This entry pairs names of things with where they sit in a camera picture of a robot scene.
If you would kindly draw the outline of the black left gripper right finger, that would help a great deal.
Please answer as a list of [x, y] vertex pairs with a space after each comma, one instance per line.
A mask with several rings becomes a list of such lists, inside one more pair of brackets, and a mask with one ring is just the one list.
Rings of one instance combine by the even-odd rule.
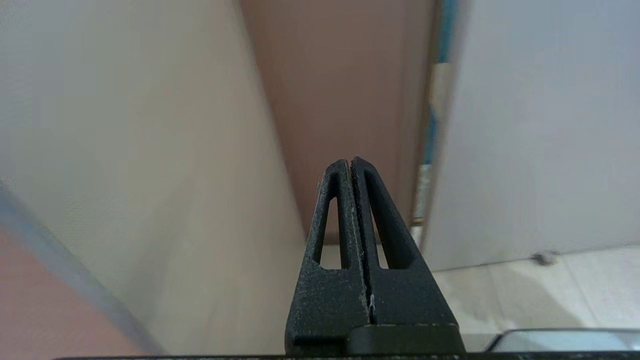
[[368, 324], [351, 332], [353, 354], [456, 354], [457, 319], [377, 169], [351, 163], [362, 243]]

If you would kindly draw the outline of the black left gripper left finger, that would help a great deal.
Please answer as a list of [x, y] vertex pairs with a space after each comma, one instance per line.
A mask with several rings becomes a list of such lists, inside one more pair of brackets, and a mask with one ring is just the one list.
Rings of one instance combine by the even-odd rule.
[[[341, 267], [321, 265], [330, 201], [338, 209]], [[330, 164], [318, 198], [285, 327], [289, 356], [344, 356], [352, 330], [370, 322], [357, 206], [349, 162]]]

